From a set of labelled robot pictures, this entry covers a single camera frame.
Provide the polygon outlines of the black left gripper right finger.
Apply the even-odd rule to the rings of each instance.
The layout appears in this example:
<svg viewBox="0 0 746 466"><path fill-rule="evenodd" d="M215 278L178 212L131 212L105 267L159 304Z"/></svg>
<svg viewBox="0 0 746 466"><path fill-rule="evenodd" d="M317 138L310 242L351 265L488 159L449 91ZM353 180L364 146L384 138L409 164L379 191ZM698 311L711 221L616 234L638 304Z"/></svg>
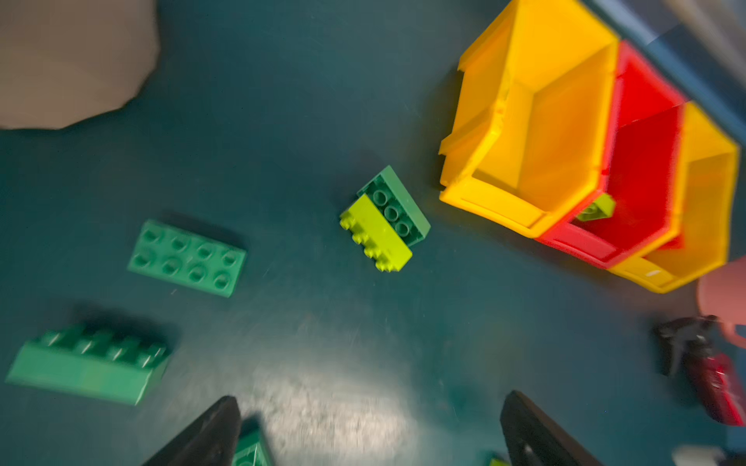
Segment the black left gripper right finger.
<svg viewBox="0 0 746 466"><path fill-rule="evenodd" d="M500 423L512 465L602 466L563 427L518 390L506 396Z"/></svg>

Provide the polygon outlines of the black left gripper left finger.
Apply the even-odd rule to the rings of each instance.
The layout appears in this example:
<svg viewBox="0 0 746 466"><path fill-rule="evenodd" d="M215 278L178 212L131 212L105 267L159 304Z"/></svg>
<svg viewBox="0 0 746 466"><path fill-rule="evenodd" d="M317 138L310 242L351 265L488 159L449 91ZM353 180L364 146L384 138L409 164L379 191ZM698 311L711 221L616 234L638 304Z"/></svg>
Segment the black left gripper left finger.
<svg viewBox="0 0 746 466"><path fill-rule="evenodd" d="M223 396L145 465L231 465L241 430L234 396Z"/></svg>

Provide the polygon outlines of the dark green lego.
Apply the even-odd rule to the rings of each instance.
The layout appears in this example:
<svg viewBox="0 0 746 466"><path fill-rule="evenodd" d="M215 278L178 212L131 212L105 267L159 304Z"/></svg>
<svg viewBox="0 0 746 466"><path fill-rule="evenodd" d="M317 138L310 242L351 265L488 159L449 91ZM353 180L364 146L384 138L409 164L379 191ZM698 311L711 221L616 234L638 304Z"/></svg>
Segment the dark green lego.
<svg viewBox="0 0 746 466"><path fill-rule="evenodd" d="M273 466L273 460L260 429L243 434L236 447L233 466Z"/></svg>
<svg viewBox="0 0 746 466"><path fill-rule="evenodd" d="M130 272L222 297L233 295L247 253L149 219L127 264Z"/></svg>

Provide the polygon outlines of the dark green lego edge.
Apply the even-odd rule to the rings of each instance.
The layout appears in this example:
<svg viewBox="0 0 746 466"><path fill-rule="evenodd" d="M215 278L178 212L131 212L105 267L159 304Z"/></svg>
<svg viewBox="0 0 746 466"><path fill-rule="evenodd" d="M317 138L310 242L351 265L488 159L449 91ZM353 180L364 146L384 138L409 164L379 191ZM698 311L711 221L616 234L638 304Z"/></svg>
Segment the dark green lego edge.
<svg viewBox="0 0 746 466"><path fill-rule="evenodd" d="M169 358L160 343L72 327L25 342L6 382L136 406L159 385Z"/></svg>

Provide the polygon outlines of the long lime lego brick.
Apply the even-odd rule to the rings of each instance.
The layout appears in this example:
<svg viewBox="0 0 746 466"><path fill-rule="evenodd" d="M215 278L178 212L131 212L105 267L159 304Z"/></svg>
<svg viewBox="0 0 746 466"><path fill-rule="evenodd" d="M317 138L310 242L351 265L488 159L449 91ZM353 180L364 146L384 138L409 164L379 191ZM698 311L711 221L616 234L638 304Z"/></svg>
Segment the long lime lego brick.
<svg viewBox="0 0 746 466"><path fill-rule="evenodd" d="M577 221L598 221L599 219L610 219L613 217L616 201L608 193L603 193L580 214L576 216Z"/></svg>

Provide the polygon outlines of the lime green lego brick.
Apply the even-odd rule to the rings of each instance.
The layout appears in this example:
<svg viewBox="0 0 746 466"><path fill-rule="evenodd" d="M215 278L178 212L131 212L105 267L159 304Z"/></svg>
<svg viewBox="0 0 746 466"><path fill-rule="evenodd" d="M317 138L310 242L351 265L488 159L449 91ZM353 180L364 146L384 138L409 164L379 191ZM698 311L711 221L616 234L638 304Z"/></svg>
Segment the lime green lego brick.
<svg viewBox="0 0 746 466"><path fill-rule="evenodd" d="M339 223L381 272L400 272L413 256L366 194L340 215Z"/></svg>

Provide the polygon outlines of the dark green lego brick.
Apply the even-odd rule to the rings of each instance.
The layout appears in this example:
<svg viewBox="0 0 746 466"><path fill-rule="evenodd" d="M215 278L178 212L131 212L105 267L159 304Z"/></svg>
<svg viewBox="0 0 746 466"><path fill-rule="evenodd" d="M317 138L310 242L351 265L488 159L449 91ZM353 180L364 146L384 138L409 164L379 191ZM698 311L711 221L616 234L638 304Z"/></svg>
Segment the dark green lego brick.
<svg viewBox="0 0 746 466"><path fill-rule="evenodd" d="M384 168L357 192L357 196L363 195L368 196L408 247L427 238L431 224L392 166Z"/></svg>

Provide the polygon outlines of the red spray bottle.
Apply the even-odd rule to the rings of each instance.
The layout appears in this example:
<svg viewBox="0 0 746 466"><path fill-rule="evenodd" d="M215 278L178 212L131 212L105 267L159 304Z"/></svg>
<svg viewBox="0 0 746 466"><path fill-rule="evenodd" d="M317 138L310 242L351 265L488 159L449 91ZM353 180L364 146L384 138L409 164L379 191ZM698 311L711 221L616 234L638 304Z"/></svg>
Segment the red spray bottle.
<svg viewBox="0 0 746 466"><path fill-rule="evenodd" d="M662 350L662 374L673 378L683 370L711 419L744 427L745 390L732 360L710 339L717 322L716 316L687 316L656 325L653 333Z"/></svg>

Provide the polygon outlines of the pink watering can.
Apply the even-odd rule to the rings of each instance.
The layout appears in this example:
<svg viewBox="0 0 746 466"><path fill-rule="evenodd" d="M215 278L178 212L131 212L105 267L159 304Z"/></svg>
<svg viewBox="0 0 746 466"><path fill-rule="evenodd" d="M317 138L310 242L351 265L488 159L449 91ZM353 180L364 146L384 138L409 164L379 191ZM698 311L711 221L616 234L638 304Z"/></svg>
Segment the pink watering can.
<svg viewBox="0 0 746 466"><path fill-rule="evenodd" d="M714 316L724 338L745 349L745 337L737 330L745 326L745 257L742 256L699 279L697 304L703 316Z"/></svg>

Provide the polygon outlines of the red middle storage bin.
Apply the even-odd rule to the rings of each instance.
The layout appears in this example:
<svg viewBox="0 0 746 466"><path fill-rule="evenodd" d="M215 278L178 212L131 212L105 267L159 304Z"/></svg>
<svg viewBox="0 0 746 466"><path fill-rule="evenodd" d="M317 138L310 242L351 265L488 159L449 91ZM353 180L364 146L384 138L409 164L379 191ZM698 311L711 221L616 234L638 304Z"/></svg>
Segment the red middle storage bin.
<svg viewBox="0 0 746 466"><path fill-rule="evenodd" d="M619 44L600 185L541 244L610 269L670 231L686 97L628 41ZM603 193L613 217L577 221Z"/></svg>

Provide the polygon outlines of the left yellow storage bin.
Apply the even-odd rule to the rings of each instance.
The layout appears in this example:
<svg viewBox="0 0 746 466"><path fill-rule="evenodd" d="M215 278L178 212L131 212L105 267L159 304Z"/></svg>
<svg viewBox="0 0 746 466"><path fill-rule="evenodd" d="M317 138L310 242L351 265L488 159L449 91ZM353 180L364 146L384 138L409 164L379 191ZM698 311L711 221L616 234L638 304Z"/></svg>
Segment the left yellow storage bin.
<svg viewBox="0 0 746 466"><path fill-rule="evenodd" d="M441 200L537 238L600 184L619 40L579 1L512 1L464 52Z"/></svg>

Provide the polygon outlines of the yellow storage bin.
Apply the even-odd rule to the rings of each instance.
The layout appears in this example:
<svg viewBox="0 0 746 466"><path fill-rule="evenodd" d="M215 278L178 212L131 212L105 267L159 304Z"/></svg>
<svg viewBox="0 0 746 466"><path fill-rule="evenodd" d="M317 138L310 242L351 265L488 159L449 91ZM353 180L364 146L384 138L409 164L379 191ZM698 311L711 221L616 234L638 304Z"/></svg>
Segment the yellow storage bin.
<svg viewBox="0 0 746 466"><path fill-rule="evenodd" d="M668 293L725 265L740 148L699 105L685 106L670 231L609 269Z"/></svg>
<svg viewBox="0 0 746 466"><path fill-rule="evenodd" d="M537 238L600 184L619 40L579 1L512 1L464 52L441 200Z"/></svg>

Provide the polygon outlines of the right yellow storage bin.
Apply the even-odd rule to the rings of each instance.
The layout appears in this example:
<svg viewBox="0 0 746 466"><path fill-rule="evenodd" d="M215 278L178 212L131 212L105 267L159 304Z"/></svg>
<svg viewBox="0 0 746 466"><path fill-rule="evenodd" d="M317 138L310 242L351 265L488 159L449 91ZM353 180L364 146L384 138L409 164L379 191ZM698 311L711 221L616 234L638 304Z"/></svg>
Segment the right yellow storage bin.
<svg viewBox="0 0 746 466"><path fill-rule="evenodd" d="M609 269L668 293L725 265L740 148L699 105L685 106L670 231Z"/></svg>

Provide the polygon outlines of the aluminium back frame rail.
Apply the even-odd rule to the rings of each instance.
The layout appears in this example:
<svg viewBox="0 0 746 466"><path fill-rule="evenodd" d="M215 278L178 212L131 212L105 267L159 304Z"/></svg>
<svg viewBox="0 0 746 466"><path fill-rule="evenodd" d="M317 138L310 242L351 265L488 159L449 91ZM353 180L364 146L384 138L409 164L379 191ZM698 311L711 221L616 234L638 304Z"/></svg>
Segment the aluminium back frame rail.
<svg viewBox="0 0 746 466"><path fill-rule="evenodd" d="M588 1L622 38L655 62L739 145L745 144L745 85L664 1Z"/></svg>

